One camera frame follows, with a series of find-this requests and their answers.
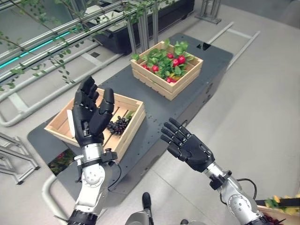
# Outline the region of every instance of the person's foot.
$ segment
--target person's foot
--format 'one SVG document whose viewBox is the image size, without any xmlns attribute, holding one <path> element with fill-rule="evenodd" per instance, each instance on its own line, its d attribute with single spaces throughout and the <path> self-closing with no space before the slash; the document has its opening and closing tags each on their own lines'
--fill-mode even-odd
<svg viewBox="0 0 300 225">
<path fill-rule="evenodd" d="M 188 224 L 188 221 L 186 219 L 183 219 L 180 224 Z"/>
</svg>

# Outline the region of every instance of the silver robotic arm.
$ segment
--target silver robotic arm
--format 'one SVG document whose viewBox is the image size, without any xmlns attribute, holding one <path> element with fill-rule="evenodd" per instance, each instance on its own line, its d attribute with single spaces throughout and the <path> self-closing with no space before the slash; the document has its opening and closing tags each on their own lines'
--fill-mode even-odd
<svg viewBox="0 0 300 225">
<path fill-rule="evenodd" d="M 232 172 L 218 166 L 210 149 L 179 122 L 173 118 L 169 121 L 161 130 L 165 134 L 161 139 L 169 144 L 168 151 L 210 179 L 210 186 L 221 194 L 228 210 L 241 225 L 268 225 L 254 199 L 244 193 Z"/>
<path fill-rule="evenodd" d="M 68 220 L 72 225 L 94 225 L 100 214 L 108 183 L 111 179 L 111 163 L 117 153 L 103 151 L 103 131 L 112 118 L 113 90 L 106 89 L 103 100 L 96 107 L 99 96 L 94 80 L 88 77 L 79 86 L 72 109 L 75 138 L 82 148 L 82 155 L 75 157 L 82 188 Z"/>
</svg>

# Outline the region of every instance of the grape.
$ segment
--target grape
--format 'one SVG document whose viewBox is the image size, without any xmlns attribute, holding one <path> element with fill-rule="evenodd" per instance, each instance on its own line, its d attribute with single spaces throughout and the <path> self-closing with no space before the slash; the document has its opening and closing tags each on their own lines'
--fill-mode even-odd
<svg viewBox="0 0 300 225">
<path fill-rule="evenodd" d="M 111 132 L 112 135 L 120 136 L 124 133 L 131 118 L 132 118 L 131 116 L 129 116 L 128 119 L 126 119 L 125 117 L 121 118 L 120 116 L 118 116 L 117 121 L 115 122 L 110 121 L 108 123 L 107 129 Z"/>
</svg>

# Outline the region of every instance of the wire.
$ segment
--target wire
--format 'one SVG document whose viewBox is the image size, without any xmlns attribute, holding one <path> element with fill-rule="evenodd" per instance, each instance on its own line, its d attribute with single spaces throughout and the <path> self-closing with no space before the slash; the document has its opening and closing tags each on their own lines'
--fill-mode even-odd
<svg viewBox="0 0 300 225">
<path fill-rule="evenodd" d="M 256 186 L 256 184 L 255 184 L 252 180 L 250 180 L 250 179 L 248 179 L 248 178 L 242 178 L 242 179 L 237 179 L 237 181 L 249 181 L 251 184 L 253 184 L 253 186 L 254 186 L 254 195 L 253 195 L 253 199 L 256 198 L 256 195 L 257 195 L 257 186 Z M 221 203 L 223 203 L 224 205 L 227 205 L 227 204 L 222 200 L 222 194 L 221 194 L 221 192 L 220 192 L 220 201 L 221 201 Z"/>
<path fill-rule="evenodd" d="M 249 181 L 251 184 L 253 184 L 253 186 L 254 186 L 253 199 L 255 200 L 256 199 L 256 195 L 257 195 L 257 186 L 256 186 L 256 184 L 252 180 L 250 180 L 248 178 L 237 179 L 237 181 Z"/>
<path fill-rule="evenodd" d="M 122 169 L 121 169 L 121 167 L 120 167 L 120 165 L 119 164 L 116 164 L 118 167 L 119 167 L 119 169 L 120 169 L 120 174 L 119 174 L 119 177 L 117 178 L 117 180 L 115 180 L 115 182 L 114 183 L 112 183 L 107 189 L 109 189 L 111 186 L 113 186 L 115 183 L 117 183 L 118 182 L 118 180 L 120 179 L 120 177 L 121 177 L 121 174 L 122 174 Z"/>
</svg>

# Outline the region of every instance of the wooden crate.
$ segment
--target wooden crate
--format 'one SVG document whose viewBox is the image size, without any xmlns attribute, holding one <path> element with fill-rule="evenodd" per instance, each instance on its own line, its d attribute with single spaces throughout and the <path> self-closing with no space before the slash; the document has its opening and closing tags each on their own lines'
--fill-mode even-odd
<svg viewBox="0 0 300 225">
<path fill-rule="evenodd" d="M 164 41 L 159 42 L 155 46 L 140 54 L 140 58 L 144 55 L 147 55 L 154 48 L 165 48 Z M 166 50 L 169 53 L 174 53 L 174 46 L 169 45 Z M 167 81 L 155 75 L 151 71 L 146 70 L 142 67 L 142 65 L 144 65 L 145 63 L 146 62 L 142 59 L 131 60 L 131 67 L 134 77 L 139 79 L 152 89 L 156 90 L 158 93 L 165 96 L 167 99 L 172 100 L 199 75 L 200 70 L 202 68 L 203 60 L 194 57 L 193 60 L 189 61 L 187 63 L 188 72 L 176 83 L 168 83 Z"/>
<path fill-rule="evenodd" d="M 99 106 L 104 90 L 97 89 L 99 97 L 96 101 L 96 105 Z M 129 111 L 134 111 L 132 119 L 126 127 L 124 133 L 121 136 L 111 135 L 109 130 L 105 129 L 103 132 L 104 143 L 103 148 L 111 148 L 112 151 L 118 153 L 117 161 L 120 161 L 124 156 L 128 146 L 130 145 L 132 139 L 134 138 L 138 128 L 142 124 L 146 116 L 144 109 L 144 103 L 123 95 L 114 94 L 114 111 L 112 121 L 116 121 L 118 116 L 123 117 Z M 67 116 L 67 110 L 73 108 L 74 99 L 72 99 L 56 116 L 55 118 L 45 127 L 45 130 L 56 136 L 57 138 L 63 140 L 64 142 L 79 146 L 77 140 L 71 135 L 69 129 L 69 122 Z"/>
<path fill-rule="evenodd" d="M 265 206 L 258 206 L 258 210 L 261 211 L 266 216 L 272 217 L 273 219 L 283 220 L 285 221 L 281 222 L 283 225 L 299 225 L 300 224 L 300 215 L 289 215 L 287 213 L 280 212 L 277 209 L 271 209 Z"/>
</svg>

